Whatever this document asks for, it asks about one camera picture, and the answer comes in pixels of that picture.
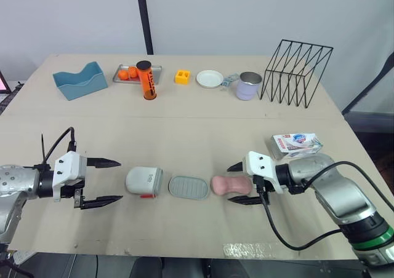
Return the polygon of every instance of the metal cup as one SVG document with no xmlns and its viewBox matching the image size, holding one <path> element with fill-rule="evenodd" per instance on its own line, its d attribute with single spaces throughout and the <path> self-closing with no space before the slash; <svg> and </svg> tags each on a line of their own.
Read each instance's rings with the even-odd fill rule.
<svg viewBox="0 0 394 278">
<path fill-rule="evenodd" d="M 238 85 L 236 87 L 236 96 L 240 100 L 252 100 L 259 89 L 262 77 L 255 72 L 244 72 L 239 76 Z"/>
</svg>

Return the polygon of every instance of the table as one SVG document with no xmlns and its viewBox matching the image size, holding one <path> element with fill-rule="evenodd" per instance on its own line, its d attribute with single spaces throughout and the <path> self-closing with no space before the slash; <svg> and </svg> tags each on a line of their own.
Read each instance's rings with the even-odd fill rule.
<svg viewBox="0 0 394 278">
<path fill-rule="evenodd" d="M 139 85 L 116 84 L 112 77 L 120 63 L 147 59 L 163 66 L 158 97 L 146 101 Z M 334 160 L 361 166 L 387 196 L 390 191 L 342 115 L 319 86 L 309 109 L 280 105 L 257 97 L 238 100 L 232 91 L 205 89 L 195 82 L 197 72 L 215 69 L 224 76 L 242 71 L 263 73 L 263 56 L 144 56 L 51 55 L 29 78 L 0 116 L 0 162 L 31 165 L 41 158 L 40 136 L 47 148 L 69 126 L 76 129 L 77 151 L 122 163 L 113 169 L 88 168 L 87 199 L 124 195 L 113 204 L 92 210 L 73 208 L 72 199 L 28 201 L 11 249 L 38 252 L 106 255 L 154 255 L 200 258 L 354 259 L 340 234 L 302 252 L 281 245 L 261 206 L 245 207 L 211 193 L 206 200 L 173 197 L 167 184 L 174 175 L 209 181 L 222 175 L 250 150 L 269 154 L 273 134 L 315 132 L 322 152 Z M 56 89 L 52 73 L 78 72 L 97 61 L 108 88 L 67 101 Z M 188 85 L 174 83 L 179 69 L 192 72 Z M 65 140 L 50 164 L 66 151 Z M 140 199 L 125 189 L 124 179 L 135 166 L 164 170 L 161 193 Z M 339 167 L 373 201 L 389 223 L 393 215 L 355 170 Z M 271 213 L 281 234 L 301 245 L 335 224 L 315 199 L 313 191 L 292 196 L 271 195 Z"/>
</svg>

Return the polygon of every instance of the green ring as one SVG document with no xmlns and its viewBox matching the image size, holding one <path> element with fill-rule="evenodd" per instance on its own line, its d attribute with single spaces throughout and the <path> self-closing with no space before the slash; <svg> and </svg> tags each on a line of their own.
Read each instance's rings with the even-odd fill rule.
<svg viewBox="0 0 394 278">
<path fill-rule="evenodd" d="M 352 243 L 352 247 L 354 249 L 366 249 L 370 247 L 375 247 L 377 245 L 383 244 L 390 240 L 394 235 L 394 229 L 392 227 L 388 227 L 387 231 L 385 231 L 382 235 L 379 237 L 376 237 L 372 240 L 366 241 L 366 242 L 361 242 L 361 243 Z"/>
</svg>

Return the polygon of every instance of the wire basket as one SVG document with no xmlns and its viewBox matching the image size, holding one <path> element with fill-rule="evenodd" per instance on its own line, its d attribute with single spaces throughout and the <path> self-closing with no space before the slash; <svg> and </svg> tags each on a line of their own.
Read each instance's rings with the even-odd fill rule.
<svg viewBox="0 0 394 278">
<path fill-rule="evenodd" d="M 294 101 L 308 108 L 333 49 L 282 39 L 265 69 L 260 100 L 266 95 L 270 101 L 288 105 Z"/>
</svg>

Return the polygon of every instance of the white bowl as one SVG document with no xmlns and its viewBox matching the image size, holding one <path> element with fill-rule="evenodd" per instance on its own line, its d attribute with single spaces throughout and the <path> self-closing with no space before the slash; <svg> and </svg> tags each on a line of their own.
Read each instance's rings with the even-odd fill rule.
<svg viewBox="0 0 394 278">
<path fill-rule="evenodd" d="M 222 84 L 223 75 L 221 75 L 218 71 L 205 70 L 197 74 L 196 80 L 202 87 L 213 89 Z"/>
</svg>

